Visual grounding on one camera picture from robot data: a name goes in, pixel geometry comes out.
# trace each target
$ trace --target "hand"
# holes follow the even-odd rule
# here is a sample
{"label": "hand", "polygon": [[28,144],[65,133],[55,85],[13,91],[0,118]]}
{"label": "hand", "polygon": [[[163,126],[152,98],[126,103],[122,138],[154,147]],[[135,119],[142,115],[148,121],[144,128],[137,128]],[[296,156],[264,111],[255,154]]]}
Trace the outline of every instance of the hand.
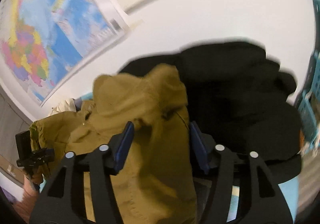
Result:
{"label": "hand", "polygon": [[33,169],[34,174],[32,177],[23,170],[24,173],[24,184],[23,189],[29,194],[29,195],[35,195],[38,194],[38,190],[35,189],[34,184],[40,185],[43,182],[42,173],[39,168]]}

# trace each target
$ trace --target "plastic basket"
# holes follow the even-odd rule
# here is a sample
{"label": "plastic basket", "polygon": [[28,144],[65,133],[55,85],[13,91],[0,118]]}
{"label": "plastic basket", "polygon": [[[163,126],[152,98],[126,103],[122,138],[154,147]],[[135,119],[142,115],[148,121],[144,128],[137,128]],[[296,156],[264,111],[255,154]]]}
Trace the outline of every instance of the plastic basket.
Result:
{"label": "plastic basket", "polygon": [[[320,102],[320,59],[318,51],[315,51],[314,58],[316,59],[316,68],[310,93],[313,93],[317,101]],[[307,94],[306,90],[304,90],[302,93],[302,101],[298,107],[298,111],[302,120],[302,130],[305,136],[305,141],[309,143],[309,149],[314,149],[316,148],[315,143],[318,136],[318,126],[309,98],[310,95]]]}
{"label": "plastic basket", "polygon": [[298,108],[302,121],[302,131],[305,141],[313,143],[318,135],[318,128],[315,114],[311,108],[309,99],[306,97],[306,91],[302,93],[302,101]]}

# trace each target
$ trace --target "political map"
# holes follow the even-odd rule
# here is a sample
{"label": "political map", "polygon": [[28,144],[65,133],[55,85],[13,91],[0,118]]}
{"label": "political map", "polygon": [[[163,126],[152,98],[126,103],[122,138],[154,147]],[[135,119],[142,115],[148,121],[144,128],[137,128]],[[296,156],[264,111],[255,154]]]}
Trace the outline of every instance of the political map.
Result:
{"label": "political map", "polygon": [[2,0],[0,53],[41,104],[69,71],[116,36],[94,0]]}

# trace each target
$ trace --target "black mount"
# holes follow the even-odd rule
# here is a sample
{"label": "black mount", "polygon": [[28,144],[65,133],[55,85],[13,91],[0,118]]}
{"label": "black mount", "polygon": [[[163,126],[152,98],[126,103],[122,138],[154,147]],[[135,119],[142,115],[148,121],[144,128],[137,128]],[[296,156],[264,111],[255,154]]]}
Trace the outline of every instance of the black mount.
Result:
{"label": "black mount", "polygon": [[[31,214],[30,224],[94,224],[86,217],[84,172],[90,172],[92,204],[97,224],[123,224],[110,175],[123,168],[134,137],[134,125],[128,122],[121,134],[111,138],[89,154],[68,152],[47,181]],[[234,178],[240,179],[237,218],[229,224],[292,224],[292,217],[270,169],[256,153],[238,155],[217,145],[210,135],[190,123],[190,144],[199,168],[212,180],[209,198],[200,224],[225,224],[230,207]],[[12,207],[3,201],[8,224],[23,223]]]}

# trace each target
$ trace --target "black jacket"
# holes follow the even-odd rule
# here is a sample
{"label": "black jacket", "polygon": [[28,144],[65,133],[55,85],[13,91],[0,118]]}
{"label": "black jacket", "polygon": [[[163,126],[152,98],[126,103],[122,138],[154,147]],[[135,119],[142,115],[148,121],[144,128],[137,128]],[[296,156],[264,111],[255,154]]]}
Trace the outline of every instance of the black jacket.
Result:
{"label": "black jacket", "polygon": [[268,162],[299,152],[300,116],[286,103],[296,82],[263,48],[240,41],[198,45],[131,61],[120,72],[142,77],[160,63],[177,67],[190,121],[216,142],[242,154],[256,151]]}

